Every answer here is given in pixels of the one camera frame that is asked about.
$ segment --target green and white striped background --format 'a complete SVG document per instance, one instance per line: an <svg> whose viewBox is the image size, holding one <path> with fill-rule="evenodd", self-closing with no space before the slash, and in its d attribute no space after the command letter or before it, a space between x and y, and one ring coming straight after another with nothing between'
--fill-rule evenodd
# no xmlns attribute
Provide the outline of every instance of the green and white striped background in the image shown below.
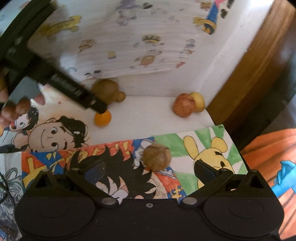
<svg viewBox="0 0 296 241"><path fill-rule="evenodd" d="M223 153L223 155L232 165L234 172L236 174L247 173L246 166L223 125L197 131L154 136L157 143L166 145L170 149L172 154L170 167L174 170L175 175L187 195L197 190L198 187L197 178L194 175L193 169L194 161L188 155L183 145L183 138L185 136L191 136L194 138L199 152L211 147L212 138L222 138L228 146L227 152Z"/></svg>

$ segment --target cartoon ear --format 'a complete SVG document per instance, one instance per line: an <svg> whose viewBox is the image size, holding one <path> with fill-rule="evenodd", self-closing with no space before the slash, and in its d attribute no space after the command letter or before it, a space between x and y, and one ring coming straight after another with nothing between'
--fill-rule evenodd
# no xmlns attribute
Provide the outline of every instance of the cartoon ear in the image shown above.
<svg viewBox="0 0 296 241"><path fill-rule="evenodd" d="M50 119L48 119L45 123L51 123L51 122L56 122L57 119L55 117L52 117Z"/></svg>
<svg viewBox="0 0 296 241"><path fill-rule="evenodd" d="M220 150L221 152L227 152L227 150L228 150L228 146L227 146L226 142L219 137L214 137L212 139L211 148L216 148L216 149Z"/></svg>
<svg viewBox="0 0 296 241"><path fill-rule="evenodd" d="M195 140L193 139L193 137L190 136L185 136L183 138L183 143L184 143L184 147L186 149L186 151L188 152L189 156L195 160L195 158L198 156L199 151L196 145Z"/></svg>

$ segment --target brown wood trim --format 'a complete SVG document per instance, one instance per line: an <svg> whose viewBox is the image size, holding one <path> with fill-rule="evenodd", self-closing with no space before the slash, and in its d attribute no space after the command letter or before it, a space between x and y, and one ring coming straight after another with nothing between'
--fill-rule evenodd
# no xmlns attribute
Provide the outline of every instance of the brown wood trim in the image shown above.
<svg viewBox="0 0 296 241"><path fill-rule="evenodd" d="M295 8L275 0L248 51L207 108L231 133L270 90L296 49Z"/></svg>

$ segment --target yellow fruit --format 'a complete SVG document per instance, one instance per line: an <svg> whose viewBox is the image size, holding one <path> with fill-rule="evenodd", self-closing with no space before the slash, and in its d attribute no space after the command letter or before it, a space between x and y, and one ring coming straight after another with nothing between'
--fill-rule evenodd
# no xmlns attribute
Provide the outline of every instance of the yellow fruit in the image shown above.
<svg viewBox="0 0 296 241"><path fill-rule="evenodd" d="M192 92L190 95L193 97L196 104L195 112L202 112L205 109L205 100L200 93Z"/></svg>
<svg viewBox="0 0 296 241"><path fill-rule="evenodd" d="M106 126L110 123L112 115L110 111L106 110L104 114L96 113L94 117L94 123L97 126Z"/></svg>

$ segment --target human hand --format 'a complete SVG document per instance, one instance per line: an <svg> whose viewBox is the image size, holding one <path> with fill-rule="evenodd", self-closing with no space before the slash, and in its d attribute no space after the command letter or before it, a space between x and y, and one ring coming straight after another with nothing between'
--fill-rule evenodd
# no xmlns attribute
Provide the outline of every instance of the human hand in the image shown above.
<svg viewBox="0 0 296 241"><path fill-rule="evenodd" d="M6 102L8 100L8 92L4 80L4 76L7 74L6 68L0 69L0 102ZM40 104L44 105L45 100L42 94L38 95L34 100ZM26 114L31 108L31 102L27 98L22 98L17 105L5 106L0 113L0 125L2 127L8 127L11 122L15 121L17 118Z"/></svg>

